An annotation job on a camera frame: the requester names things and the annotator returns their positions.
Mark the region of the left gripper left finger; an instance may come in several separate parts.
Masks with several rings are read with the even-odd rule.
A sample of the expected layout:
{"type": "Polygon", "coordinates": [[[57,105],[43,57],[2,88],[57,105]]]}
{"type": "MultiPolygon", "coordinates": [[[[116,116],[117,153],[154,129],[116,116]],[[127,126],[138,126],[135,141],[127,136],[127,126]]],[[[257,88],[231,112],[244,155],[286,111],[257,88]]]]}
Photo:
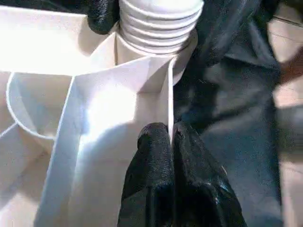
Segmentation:
{"type": "Polygon", "coordinates": [[[174,219],[174,165],[167,126],[141,130],[125,174],[118,216],[120,227],[170,227],[174,219]]]}

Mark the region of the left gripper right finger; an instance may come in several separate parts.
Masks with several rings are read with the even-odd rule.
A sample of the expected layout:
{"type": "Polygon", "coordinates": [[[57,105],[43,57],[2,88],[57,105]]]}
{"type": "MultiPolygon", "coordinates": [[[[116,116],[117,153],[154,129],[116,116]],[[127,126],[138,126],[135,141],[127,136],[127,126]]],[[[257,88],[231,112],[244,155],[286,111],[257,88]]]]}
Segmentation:
{"type": "Polygon", "coordinates": [[[246,226],[226,172],[188,123],[175,124],[173,153],[177,226],[246,226]]]}

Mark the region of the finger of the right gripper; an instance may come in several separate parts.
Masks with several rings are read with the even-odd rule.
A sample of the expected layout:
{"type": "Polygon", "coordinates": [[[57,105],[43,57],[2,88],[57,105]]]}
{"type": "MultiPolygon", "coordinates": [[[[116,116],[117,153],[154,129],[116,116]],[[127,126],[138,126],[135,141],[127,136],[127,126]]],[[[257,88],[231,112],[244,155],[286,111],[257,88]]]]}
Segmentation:
{"type": "Polygon", "coordinates": [[[205,0],[196,25],[198,45],[194,59],[203,66],[218,63],[228,52],[235,36],[238,0],[205,0]]]}
{"type": "Polygon", "coordinates": [[[119,0],[89,0],[88,25],[93,32],[108,34],[119,18],[119,0]]]}

